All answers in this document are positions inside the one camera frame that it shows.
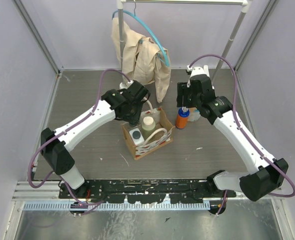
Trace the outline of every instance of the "white bottle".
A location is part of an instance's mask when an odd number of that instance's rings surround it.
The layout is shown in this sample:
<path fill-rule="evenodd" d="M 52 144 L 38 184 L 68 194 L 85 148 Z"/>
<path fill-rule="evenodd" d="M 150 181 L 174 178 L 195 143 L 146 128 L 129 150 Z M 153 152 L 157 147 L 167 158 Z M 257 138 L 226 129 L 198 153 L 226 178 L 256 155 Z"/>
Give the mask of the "white bottle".
<path fill-rule="evenodd" d="M 155 128 L 156 122 L 154 121 L 153 117 L 146 116 L 145 118 L 143 118 L 142 135 L 145 140 L 154 132 Z"/>
<path fill-rule="evenodd" d="M 128 133 L 131 136 L 135 146 L 140 146 L 144 143 L 144 138 L 138 127 L 132 129 Z"/>

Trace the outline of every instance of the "white wall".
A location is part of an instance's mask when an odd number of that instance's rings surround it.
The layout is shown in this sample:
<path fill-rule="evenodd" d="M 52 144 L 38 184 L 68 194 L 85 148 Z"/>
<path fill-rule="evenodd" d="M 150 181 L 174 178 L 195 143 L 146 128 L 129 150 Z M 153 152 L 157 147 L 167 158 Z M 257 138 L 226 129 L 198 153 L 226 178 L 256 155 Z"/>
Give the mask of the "white wall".
<path fill-rule="evenodd" d="M 44 118 L 55 72 L 10 0 L 0 0 L 0 237 Z"/>
<path fill-rule="evenodd" d="M 269 0 L 254 0 L 228 59 L 235 65 Z M 65 69 L 119 67 L 111 40 L 116 0 L 23 0 L 53 54 Z M 133 3 L 124 8 L 130 12 Z M 136 14 L 169 50 L 173 68 L 184 67 L 202 54 L 222 54 L 241 6 L 137 3 Z M 130 16 L 125 21 L 148 35 Z M 206 63 L 215 67 L 217 60 Z"/>
<path fill-rule="evenodd" d="M 257 137 L 295 183 L 295 0 L 278 2 L 239 76 Z M 285 203 L 295 233 L 295 197 Z"/>

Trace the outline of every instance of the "small cardboard box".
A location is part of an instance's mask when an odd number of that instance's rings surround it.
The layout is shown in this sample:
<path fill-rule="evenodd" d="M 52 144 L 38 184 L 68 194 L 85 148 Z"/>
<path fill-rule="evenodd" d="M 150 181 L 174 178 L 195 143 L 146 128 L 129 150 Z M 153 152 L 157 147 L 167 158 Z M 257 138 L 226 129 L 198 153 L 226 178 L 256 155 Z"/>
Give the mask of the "small cardboard box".
<path fill-rule="evenodd" d="M 143 158 L 149 153 L 152 153 L 153 151 L 173 141 L 172 133 L 174 130 L 174 126 L 167 119 L 166 113 L 164 112 L 162 107 L 154 108 L 152 112 L 150 110 L 142 112 L 140 116 L 140 123 L 142 123 L 143 118 L 147 116 L 150 116 L 154 119 L 156 124 L 155 129 L 165 128 L 167 130 L 167 134 L 164 134 L 163 131 L 158 132 L 152 137 L 152 139 L 146 145 L 135 146 L 129 134 L 129 131 L 134 128 L 137 128 L 137 126 L 131 127 L 128 122 L 121 124 L 126 145 L 129 151 L 131 152 L 134 160 L 139 160 L 140 158 Z"/>

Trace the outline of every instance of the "jar lid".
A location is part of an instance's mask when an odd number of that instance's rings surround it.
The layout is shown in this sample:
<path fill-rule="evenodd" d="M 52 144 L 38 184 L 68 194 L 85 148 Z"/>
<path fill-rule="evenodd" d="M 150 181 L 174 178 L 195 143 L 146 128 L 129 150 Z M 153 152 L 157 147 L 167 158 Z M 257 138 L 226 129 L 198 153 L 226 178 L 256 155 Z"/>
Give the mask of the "jar lid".
<path fill-rule="evenodd" d="M 139 131 L 134 131 L 132 133 L 132 136 L 133 136 L 134 139 L 140 139 L 141 133 Z"/>
<path fill-rule="evenodd" d="M 152 125 L 153 122 L 154 122 L 154 119 L 151 116 L 146 116 L 145 118 L 143 118 L 143 123 L 147 126 Z"/>

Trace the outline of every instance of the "black mounting bar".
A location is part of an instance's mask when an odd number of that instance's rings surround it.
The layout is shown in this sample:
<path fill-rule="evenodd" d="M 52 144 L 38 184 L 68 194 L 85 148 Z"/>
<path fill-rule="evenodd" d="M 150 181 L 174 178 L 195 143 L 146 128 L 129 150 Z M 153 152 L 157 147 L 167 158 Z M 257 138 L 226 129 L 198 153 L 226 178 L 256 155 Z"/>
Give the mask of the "black mounting bar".
<path fill-rule="evenodd" d="M 166 194 L 171 204 L 202 203 L 203 198 L 222 198 L 224 191 L 210 192 L 204 179 L 111 179 L 87 180 L 88 191 L 79 198 L 86 198 L 90 193 L 92 202 L 105 201 L 111 204 L 130 204 L 136 201 L 142 204 L 161 203 Z M 59 198 L 71 199 L 64 183 L 60 185 Z M 236 197 L 234 191 L 228 191 L 229 198 Z"/>

